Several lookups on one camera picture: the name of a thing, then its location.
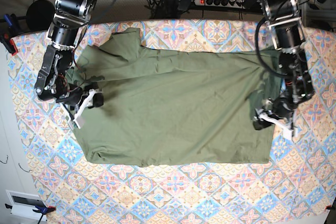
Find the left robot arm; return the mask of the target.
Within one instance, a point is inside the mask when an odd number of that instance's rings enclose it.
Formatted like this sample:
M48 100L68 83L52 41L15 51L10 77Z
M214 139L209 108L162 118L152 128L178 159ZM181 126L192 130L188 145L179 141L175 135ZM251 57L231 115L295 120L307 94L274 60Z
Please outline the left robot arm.
M260 27L265 24L270 31L274 48L280 51L279 72L270 67L261 57L259 43L255 42L260 64L273 76L281 78L285 90L278 98L268 99L261 109L256 110L254 128L262 130L281 119L288 124L283 129L293 131L293 114L296 108L309 101L315 94L303 44L306 36L300 16L298 0L260 0L264 17L258 23L255 39Z

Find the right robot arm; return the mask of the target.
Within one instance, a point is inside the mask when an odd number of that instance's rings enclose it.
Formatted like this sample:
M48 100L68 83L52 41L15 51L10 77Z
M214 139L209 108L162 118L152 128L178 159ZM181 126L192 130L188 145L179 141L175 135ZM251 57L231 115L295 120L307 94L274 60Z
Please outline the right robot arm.
M34 86L42 101L55 100L78 111L103 106L104 98L96 83L83 86L66 80L75 64L75 48L80 27L86 28L97 0L55 0L55 14L48 29L47 46Z

